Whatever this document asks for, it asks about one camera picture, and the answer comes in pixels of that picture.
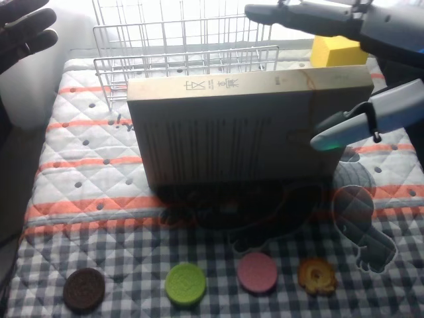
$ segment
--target pink cookie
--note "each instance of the pink cookie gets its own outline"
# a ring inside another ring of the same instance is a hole
[[[243,257],[237,268],[240,284],[249,292],[266,293],[277,283],[276,263],[262,253],[250,253]]]

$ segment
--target white wire basket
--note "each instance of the white wire basket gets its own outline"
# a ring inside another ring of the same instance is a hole
[[[248,20],[249,0],[92,1],[94,63],[109,110],[126,100],[131,78],[275,70],[290,40],[284,28]]]

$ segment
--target quilted mat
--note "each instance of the quilted mat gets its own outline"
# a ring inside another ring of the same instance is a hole
[[[383,85],[375,62],[370,68]],[[85,267],[99,270],[106,285],[92,317],[423,316],[424,174],[403,129],[381,144],[350,145],[332,189],[267,184],[246,192],[236,201],[193,205],[157,199],[126,103],[110,113],[92,60],[68,61],[7,317],[71,317],[64,283]],[[237,280],[239,260],[252,250],[278,267],[278,283],[266,295],[250,295]],[[300,262],[312,257],[335,269],[339,285],[329,297],[311,297],[297,283]],[[197,264],[207,278],[205,297],[191,309],[174,307],[164,290],[180,262]]]

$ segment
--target robotic hand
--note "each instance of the robotic hand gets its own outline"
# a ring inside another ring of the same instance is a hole
[[[58,41],[54,30],[46,29],[56,14],[46,8],[33,12],[48,0],[6,0],[0,3],[0,74],[29,55]]]
[[[424,7],[404,0],[279,0],[247,5],[258,23],[279,23],[321,36],[345,36],[379,58],[424,68]],[[416,79],[387,89],[316,127],[311,146],[325,151],[412,125],[424,118],[424,83]]]

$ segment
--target round cookie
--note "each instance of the round cookie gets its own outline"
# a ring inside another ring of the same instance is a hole
[[[194,264],[174,266],[165,279],[166,295],[176,305],[189,307],[199,302],[206,290],[206,277]]]
[[[94,268],[76,270],[65,282],[63,297],[65,305],[74,313],[90,313],[105,297],[105,279]]]
[[[268,255],[250,253],[240,260],[237,277],[248,292],[266,293],[277,283],[277,266]]]
[[[303,260],[297,271],[297,281],[309,295],[330,295],[337,288],[333,267],[322,258]]]

